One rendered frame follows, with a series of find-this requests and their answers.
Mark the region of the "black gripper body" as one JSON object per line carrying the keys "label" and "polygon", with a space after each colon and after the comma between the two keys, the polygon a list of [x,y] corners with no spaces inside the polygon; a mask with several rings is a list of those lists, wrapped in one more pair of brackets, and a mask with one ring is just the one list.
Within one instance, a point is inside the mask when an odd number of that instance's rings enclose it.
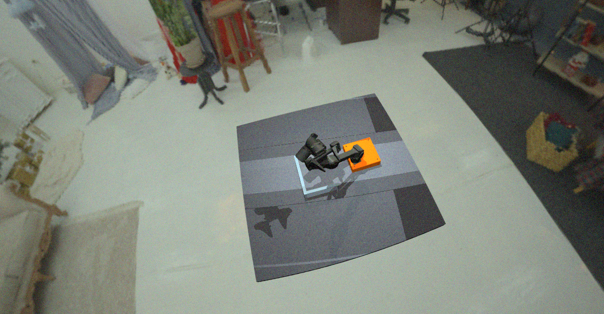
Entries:
{"label": "black gripper body", "polygon": [[310,150],[311,152],[313,152],[313,154],[315,155],[314,158],[308,158],[304,161],[306,167],[308,168],[308,170],[312,170],[311,169],[311,165],[310,162],[313,161],[314,159],[316,161],[320,161],[322,158],[326,157],[327,155],[331,154],[332,152],[334,152],[332,150],[332,147],[334,147],[335,145],[338,146],[338,150],[341,151],[340,148],[340,144],[338,141],[334,141],[330,144],[330,147],[328,150],[325,150],[325,147],[323,147],[320,142],[315,142],[314,144],[311,145]]}

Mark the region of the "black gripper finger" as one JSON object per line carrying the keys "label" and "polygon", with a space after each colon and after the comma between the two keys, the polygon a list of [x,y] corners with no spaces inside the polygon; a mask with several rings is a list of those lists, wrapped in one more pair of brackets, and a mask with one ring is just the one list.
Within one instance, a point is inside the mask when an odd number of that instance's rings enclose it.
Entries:
{"label": "black gripper finger", "polygon": [[319,169],[319,170],[322,170],[323,172],[326,172],[325,169],[323,168],[323,166],[321,166],[319,164],[319,162],[317,162],[315,159],[310,162],[310,165],[311,165],[311,169],[313,169],[313,170]]}
{"label": "black gripper finger", "polygon": [[334,151],[334,156],[338,159],[339,162],[341,162],[340,158],[338,156],[338,153],[339,153],[338,146],[335,145],[334,147],[332,147],[332,150]]}

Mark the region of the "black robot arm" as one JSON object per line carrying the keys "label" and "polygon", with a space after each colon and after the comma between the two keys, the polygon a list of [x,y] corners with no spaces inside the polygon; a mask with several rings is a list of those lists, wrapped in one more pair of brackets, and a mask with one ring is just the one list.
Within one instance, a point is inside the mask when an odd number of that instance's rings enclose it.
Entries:
{"label": "black robot arm", "polygon": [[[296,153],[295,156],[297,159],[299,159],[299,161],[304,162],[306,159],[308,159],[310,155],[313,155],[315,157],[313,152],[311,152],[310,150],[311,145],[315,142],[320,142],[320,144],[325,147],[326,150],[327,147],[325,146],[325,144],[323,144],[323,142],[321,142],[319,139],[316,140],[317,137],[318,135],[312,133],[306,141],[305,145],[298,151],[298,153]],[[339,154],[338,156],[341,162],[350,158],[350,161],[356,165],[357,163],[361,162],[361,158],[364,156],[364,150],[358,144],[356,144],[351,150],[346,151],[343,154]],[[317,162],[319,162],[319,164],[323,166],[324,169],[334,169],[340,163],[334,155],[326,156]]]}

